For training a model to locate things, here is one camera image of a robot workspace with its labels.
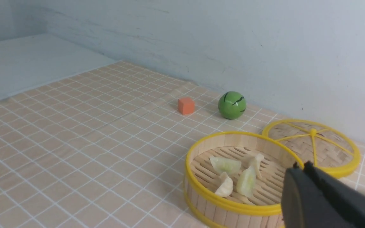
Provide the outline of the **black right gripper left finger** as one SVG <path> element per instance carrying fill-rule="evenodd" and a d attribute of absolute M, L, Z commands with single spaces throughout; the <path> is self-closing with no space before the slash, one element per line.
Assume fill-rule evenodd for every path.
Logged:
<path fill-rule="evenodd" d="M 340 188 L 345 185 L 307 162 L 285 171 L 281 210 L 286 228 L 355 228 Z"/>

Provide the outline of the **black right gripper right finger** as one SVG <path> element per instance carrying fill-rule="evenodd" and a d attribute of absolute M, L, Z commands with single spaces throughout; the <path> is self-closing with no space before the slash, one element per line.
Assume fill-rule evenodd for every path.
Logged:
<path fill-rule="evenodd" d="M 355 228 L 365 228 L 365 195 L 315 167 L 310 161 L 304 163 L 303 172 L 344 220 Z"/>

